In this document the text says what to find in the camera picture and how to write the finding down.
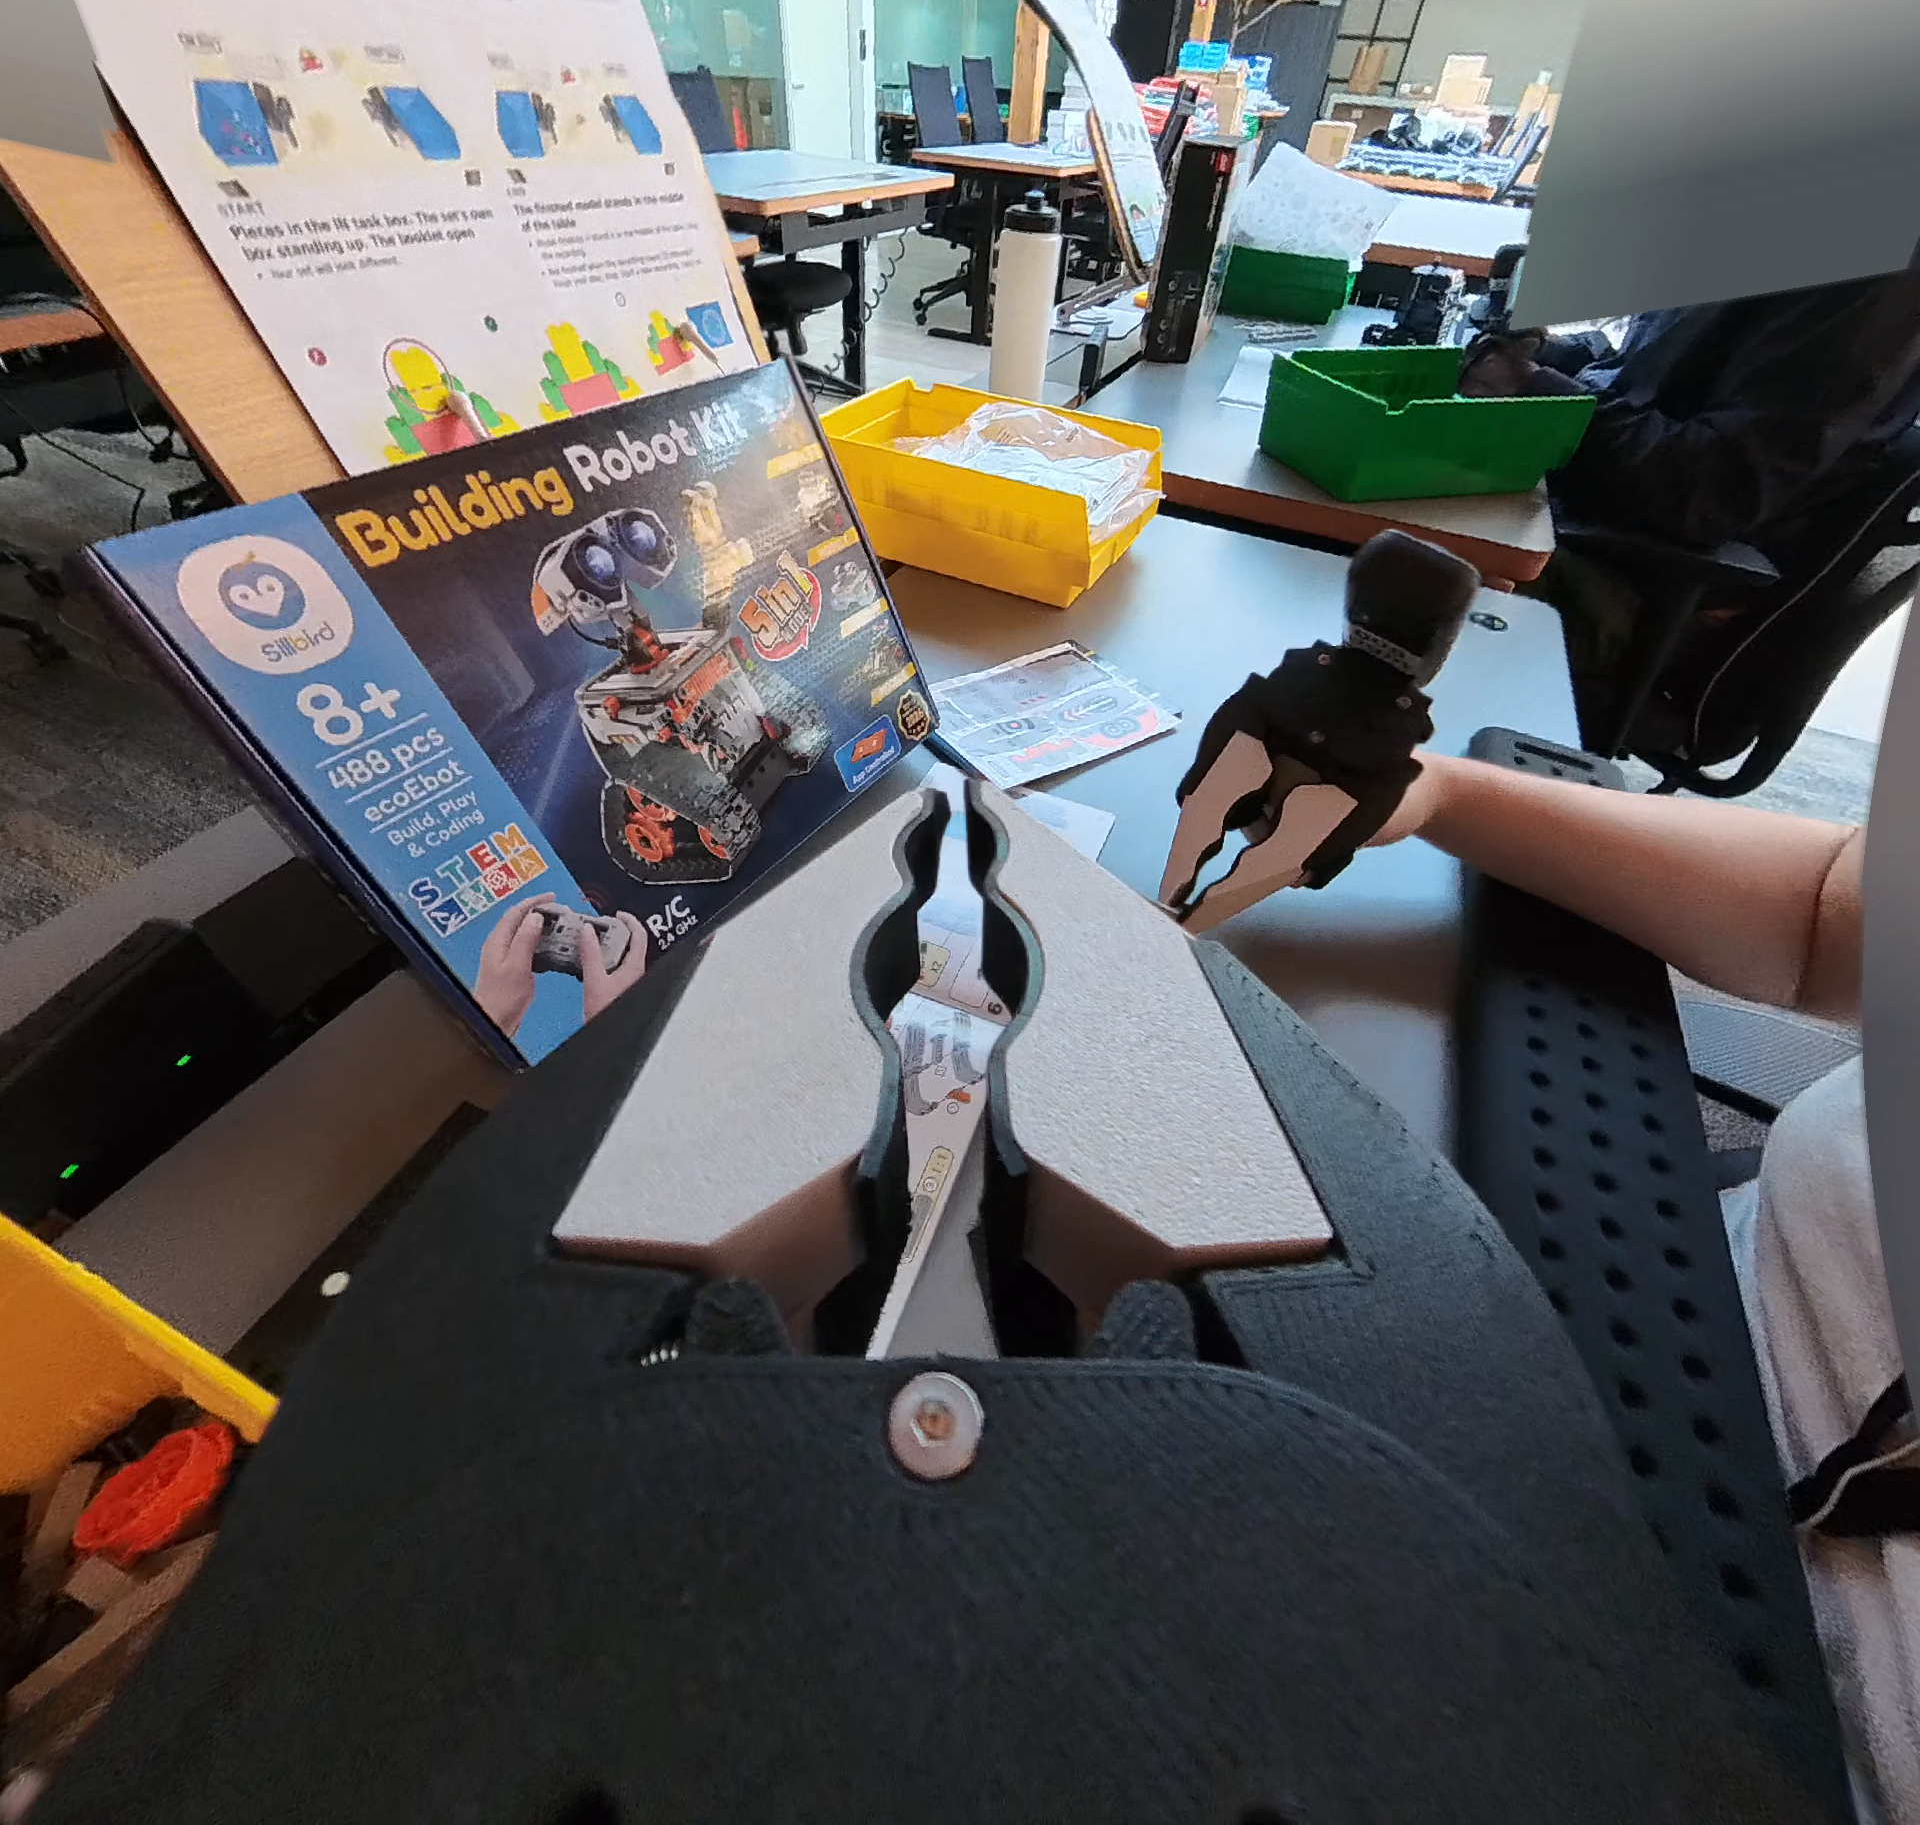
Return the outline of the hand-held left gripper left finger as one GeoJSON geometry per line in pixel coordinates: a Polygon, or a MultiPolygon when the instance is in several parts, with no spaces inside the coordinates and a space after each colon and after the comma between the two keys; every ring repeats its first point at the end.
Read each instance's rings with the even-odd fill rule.
{"type": "Polygon", "coordinates": [[[912,1223],[889,1023],[945,826],[945,790],[897,797],[708,939],[554,1223],[561,1254],[748,1278],[816,1347],[871,1343],[912,1223]]]}

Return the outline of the yellow plastic bin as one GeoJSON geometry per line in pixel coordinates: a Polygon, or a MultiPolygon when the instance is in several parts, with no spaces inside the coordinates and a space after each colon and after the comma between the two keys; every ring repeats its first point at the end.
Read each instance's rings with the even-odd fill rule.
{"type": "MultiPolygon", "coordinates": [[[[6,1223],[0,1498],[43,1487],[158,1402],[213,1414],[251,1451],[273,1417],[273,1395],[251,1377],[120,1295],[96,1269],[56,1254],[17,1223],[6,1223]]],[[[29,1823],[56,1775],[27,1802],[6,1798],[6,1823],[29,1823]]]]}
{"type": "Polygon", "coordinates": [[[1087,504],[1080,495],[940,468],[890,447],[897,438],[951,432],[987,402],[1000,394],[898,380],[830,409],[822,424],[877,557],[1065,608],[1128,556],[1156,513],[1164,432],[1155,424],[1057,409],[1072,423],[1087,423],[1155,455],[1149,485],[1156,500],[1120,534],[1093,540],[1087,504]]]}

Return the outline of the wooden office desk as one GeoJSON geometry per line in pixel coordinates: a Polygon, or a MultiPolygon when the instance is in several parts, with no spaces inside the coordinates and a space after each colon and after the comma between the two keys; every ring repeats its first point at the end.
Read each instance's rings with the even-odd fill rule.
{"type": "Polygon", "coordinates": [[[951,190],[945,169],[822,157],[796,150],[702,153],[729,229],[757,238],[746,293],[776,354],[793,354],[810,389],[854,402],[868,391],[868,248],[917,229],[925,203],[951,190]],[[837,308],[837,376],[810,360],[802,322],[837,308]]]}
{"type": "Polygon", "coordinates": [[[987,344],[991,343],[991,254],[994,254],[994,229],[1005,213],[1026,198],[1040,190],[1046,199],[1061,203],[1061,216],[1075,216],[1075,203],[1095,203],[1100,199],[1100,181],[1095,181],[1095,157],[1093,153],[1049,153],[1046,148],[1013,148],[1013,141],[987,141],[987,148],[917,148],[912,165],[925,169],[945,169],[954,184],[939,198],[929,198],[929,216],[925,229],[963,251],[963,273],[954,279],[940,279],[925,288],[912,302],[912,317],[920,329],[945,343],[971,343],[987,344]],[[963,302],[971,311],[967,329],[954,326],[929,326],[929,311],[940,302],[963,302]]]}

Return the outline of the printed sticker sheet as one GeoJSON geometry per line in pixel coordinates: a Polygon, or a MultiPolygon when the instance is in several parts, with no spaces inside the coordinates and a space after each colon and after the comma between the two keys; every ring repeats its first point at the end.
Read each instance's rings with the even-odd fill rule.
{"type": "Polygon", "coordinates": [[[940,752],[1005,790],[1105,764],[1181,727],[1156,691],[1080,643],[940,681],[931,705],[940,752]]]}

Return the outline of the open instruction booklet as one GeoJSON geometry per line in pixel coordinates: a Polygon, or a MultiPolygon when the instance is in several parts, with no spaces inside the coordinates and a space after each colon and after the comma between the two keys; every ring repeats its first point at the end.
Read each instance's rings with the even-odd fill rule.
{"type": "Polygon", "coordinates": [[[994,1358],[977,1223],[987,1186],[987,1060],[1007,1008],[984,977],[984,899],[967,850],[967,774],[929,767],[951,826],[939,892],[917,915],[920,984],[897,1003],[906,1112],[906,1240],[885,1295],[871,1358],[994,1358]]]}

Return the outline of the green plastic bin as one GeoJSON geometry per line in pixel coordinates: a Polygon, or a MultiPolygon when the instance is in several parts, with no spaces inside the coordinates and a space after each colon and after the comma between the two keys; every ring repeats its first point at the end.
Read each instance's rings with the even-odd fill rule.
{"type": "Polygon", "coordinates": [[[1216,308],[1245,322],[1329,326],[1354,302],[1357,273],[1334,254],[1232,248],[1216,308]]]}
{"type": "Polygon", "coordinates": [[[1523,495],[1575,459],[1597,394],[1456,394],[1467,351],[1273,354],[1262,451],[1334,500],[1523,495]]]}

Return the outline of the clear plastic bags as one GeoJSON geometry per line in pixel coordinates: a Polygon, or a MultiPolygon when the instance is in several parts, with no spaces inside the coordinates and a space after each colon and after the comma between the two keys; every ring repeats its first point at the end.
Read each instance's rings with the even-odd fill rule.
{"type": "Polygon", "coordinates": [[[1120,534],[1156,500],[1155,455],[1046,404],[987,402],[939,438],[897,438],[902,455],[1065,492],[1087,504],[1093,540],[1120,534]]]}

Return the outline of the blue robot kit box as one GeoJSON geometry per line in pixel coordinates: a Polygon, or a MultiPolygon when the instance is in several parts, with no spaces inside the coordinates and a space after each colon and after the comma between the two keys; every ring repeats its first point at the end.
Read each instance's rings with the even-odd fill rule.
{"type": "Polygon", "coordinates": [[[786,360],[138,529],[84,577],[521,1073],[939,727],[786,360]]]}

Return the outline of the black mesh office chair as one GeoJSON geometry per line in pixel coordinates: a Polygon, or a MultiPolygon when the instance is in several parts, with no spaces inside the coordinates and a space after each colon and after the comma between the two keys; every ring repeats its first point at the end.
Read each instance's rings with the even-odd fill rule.
{"type": "Polygon", "coordinates": [[[1915,564],[1915,430],[1768,544],[1684,552],[1567,525],[1536,591],[1591,651],[1575,677],[1583,745],[1655,767],[1655,797],[1751,797],[1852,651],[1910,599],[1915,564]]]}

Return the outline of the white paper sheet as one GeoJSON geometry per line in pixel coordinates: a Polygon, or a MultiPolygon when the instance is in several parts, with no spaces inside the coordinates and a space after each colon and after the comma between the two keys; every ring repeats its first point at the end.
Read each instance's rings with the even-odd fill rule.
{"type": "Polygon", "coordinates": [[[1394,210],[1400,190],[1322,165],[1278,141],[1238,199],[1232,248],[1334,260],[1354,273],[1394,210]]]}

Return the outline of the white water bottle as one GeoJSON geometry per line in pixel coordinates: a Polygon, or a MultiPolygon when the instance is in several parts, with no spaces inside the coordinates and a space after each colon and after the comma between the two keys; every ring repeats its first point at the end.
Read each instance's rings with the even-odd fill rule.
{"type": "Polygon", "coordinates": [[[1007,203],[994,233],[991,365],[1000,402],[1046,402],[1046,360],[1061,279],[1061,213],[1040,188],[1007,203]]]}

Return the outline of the black device with green light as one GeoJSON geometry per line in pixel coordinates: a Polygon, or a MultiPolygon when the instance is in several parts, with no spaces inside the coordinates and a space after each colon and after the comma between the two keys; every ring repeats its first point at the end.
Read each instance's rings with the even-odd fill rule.
{"type": "Polygon", "coordinates": [[[273,1011],[186,926],[138,926],[0,1039],[0,1207],[84,1216],[256,1085],[273,1011]]]}

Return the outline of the person's white shirt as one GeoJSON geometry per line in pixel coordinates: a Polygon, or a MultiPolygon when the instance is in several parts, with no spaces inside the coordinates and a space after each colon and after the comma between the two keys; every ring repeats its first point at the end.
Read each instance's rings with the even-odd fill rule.
{"type": "MultiPolygon", "coordinates": [[[[1757,1175],[1721,1195],[1744,1325],[1786,1484],[1812,1480],[1904,1379],[1860,1064],[1822,1077],[1771,1127],[1757,1175]]],[[[1800,1535],[1860,1823],[1920,1816],[1915,1535],[1800,1535]]]]}

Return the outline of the white printed instruction sheet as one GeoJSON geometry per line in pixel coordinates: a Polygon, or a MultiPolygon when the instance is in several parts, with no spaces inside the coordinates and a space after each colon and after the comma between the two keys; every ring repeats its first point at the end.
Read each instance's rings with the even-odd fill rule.
{"type": "Polygon", "coordinates": [[[77,0],[360,477],[765,360],[641,0],[77,0]]]}

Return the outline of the wooden display board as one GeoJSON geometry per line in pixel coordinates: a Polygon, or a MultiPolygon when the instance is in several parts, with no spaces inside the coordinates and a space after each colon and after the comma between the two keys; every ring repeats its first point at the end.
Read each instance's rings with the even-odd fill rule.
{"type": "Polygon", "coordinates": [[[347,478],[309,409],[124,130],[109,157],[0,148],[8,198],[213,478],[240,504],[347,478]]]}

